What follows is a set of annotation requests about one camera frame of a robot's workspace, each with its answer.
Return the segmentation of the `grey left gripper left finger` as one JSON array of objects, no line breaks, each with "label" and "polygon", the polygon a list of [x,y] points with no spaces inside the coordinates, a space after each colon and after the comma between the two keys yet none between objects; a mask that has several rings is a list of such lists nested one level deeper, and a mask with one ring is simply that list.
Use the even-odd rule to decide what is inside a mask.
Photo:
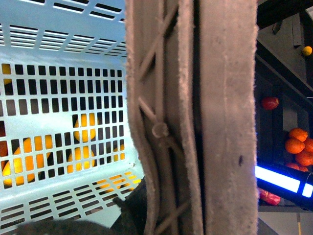
[{"label": "grey left gripper left finger", "polygon": [[146,183],[146,235],[202,235],[193,115],[194,2],[128,0],[127,96]]}]

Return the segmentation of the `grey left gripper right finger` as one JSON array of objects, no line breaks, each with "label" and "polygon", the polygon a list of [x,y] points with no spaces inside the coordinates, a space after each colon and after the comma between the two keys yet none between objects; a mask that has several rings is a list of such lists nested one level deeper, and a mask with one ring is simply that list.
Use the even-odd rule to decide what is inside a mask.
[{"label": "grey left gripper right finger", "polygon": [[205,233],[255,235],[258,221],[254,0],[200,2]]}]

